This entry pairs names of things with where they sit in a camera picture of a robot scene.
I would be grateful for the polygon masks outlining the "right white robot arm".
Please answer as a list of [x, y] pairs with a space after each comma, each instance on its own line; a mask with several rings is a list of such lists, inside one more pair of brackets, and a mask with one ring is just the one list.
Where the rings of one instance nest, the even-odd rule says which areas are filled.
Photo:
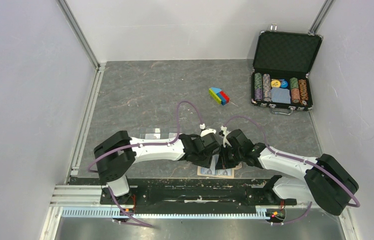
[[223, 137], [220, 160], [231, 168], [240, 163], [283, 174], [264, 189], [264, 199], [270, 204], [295, 199], [313, 202], [327, 213], [338, 216], [359, 189], [357, 181], [331, 155], [306, 157], [289, 154], [253, 143], [240, 129], [228, 131], [222, 127]]

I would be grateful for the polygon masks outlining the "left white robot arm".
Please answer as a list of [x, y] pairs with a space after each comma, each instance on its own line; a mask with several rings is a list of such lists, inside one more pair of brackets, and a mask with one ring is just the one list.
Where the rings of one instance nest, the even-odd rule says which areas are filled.
[[100, 184], [109, 186], [113, 198], [120, 204], [132, 197], [126, 172], [136, 164], [154, 160], [187, 161], [196, 166], [209, 167], [221, 144], [215, 132], [205, 130], [201, 135], [177, 134], [166, 139], [130, 137], [121, 130], [94, 148]]

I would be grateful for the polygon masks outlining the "beige card holder wallet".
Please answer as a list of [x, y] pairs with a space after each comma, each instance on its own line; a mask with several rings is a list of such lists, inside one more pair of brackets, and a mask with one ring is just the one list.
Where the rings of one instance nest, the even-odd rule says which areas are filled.
[[[235, 175], [235, 171], [236, 170], [239, 170], [239, 169], [241, 169], [242, 168], [242, 164], [240, 163], [237, 167], [235, 167], [235, 168], [233, 168], [234, 169], [234, 175]], [[231, 178], [231, 177], [224, 177], [224, 176], [218, 176], [218, 175], [216, 175], [216, 176], [203, 176], [203, 175], [198, 175], [198, 176], [202, 176], [202, 177], [207, 177], [207, 178], [210, 178], [210, 177], [213, 177], [213, 178], [223, 178], [223, 179], [233, 179], [233, 178]]]

